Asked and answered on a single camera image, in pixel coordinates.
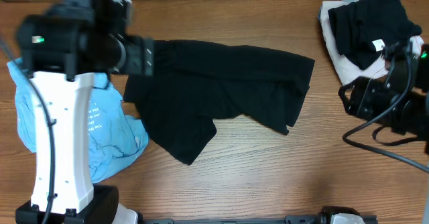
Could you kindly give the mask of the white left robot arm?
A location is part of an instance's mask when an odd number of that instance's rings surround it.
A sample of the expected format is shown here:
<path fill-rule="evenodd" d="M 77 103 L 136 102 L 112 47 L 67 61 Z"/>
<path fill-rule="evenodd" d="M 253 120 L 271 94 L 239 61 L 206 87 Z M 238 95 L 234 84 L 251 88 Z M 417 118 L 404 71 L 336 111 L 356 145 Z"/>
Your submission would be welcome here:
<path fill-rule="evenodd" d="M 126 32 L 130 0 L 62 0 L 27 16 L 16 37 L 32 88 L 36 180 L 17 223 L 142 223 L 114 186 L 93 184 L 88 106 L 95 74 L 154 73 L 154 42 Z"/>

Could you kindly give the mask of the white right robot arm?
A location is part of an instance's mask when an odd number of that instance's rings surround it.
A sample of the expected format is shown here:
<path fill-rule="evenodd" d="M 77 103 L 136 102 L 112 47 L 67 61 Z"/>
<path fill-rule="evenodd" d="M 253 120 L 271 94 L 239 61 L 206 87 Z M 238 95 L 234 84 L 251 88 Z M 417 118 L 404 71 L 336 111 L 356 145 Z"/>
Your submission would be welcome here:
<path fill-rule="evenodd" d="M 383 146 L 428 142 L 428 45 L 422 45 L 417 54 L 412 42 L 398 42 L 384 47 L 381 57 L 388 61 L 383 80 L 360 76 L 339 89 L 346 113 L 365 121 L 344 133 L 343 141 L 427 173 L 428 165 L 349 139 L 378 123 L 372 138 Z"/>

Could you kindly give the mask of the black t-shirt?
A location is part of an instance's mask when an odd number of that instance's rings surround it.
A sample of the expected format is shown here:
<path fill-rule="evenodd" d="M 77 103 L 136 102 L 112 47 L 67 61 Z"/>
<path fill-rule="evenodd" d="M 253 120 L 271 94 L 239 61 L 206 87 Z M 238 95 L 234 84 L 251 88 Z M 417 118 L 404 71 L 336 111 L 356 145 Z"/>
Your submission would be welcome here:
<path fill-rule="evenodd" d="M 287 134 L 313 69 L 311 58 L 269 48 L 157 41 L 154 75 L 130 76 L 123 98 L 149 137 L 190 165 L 216 135 L 217 119 L 247 115 Z"/>

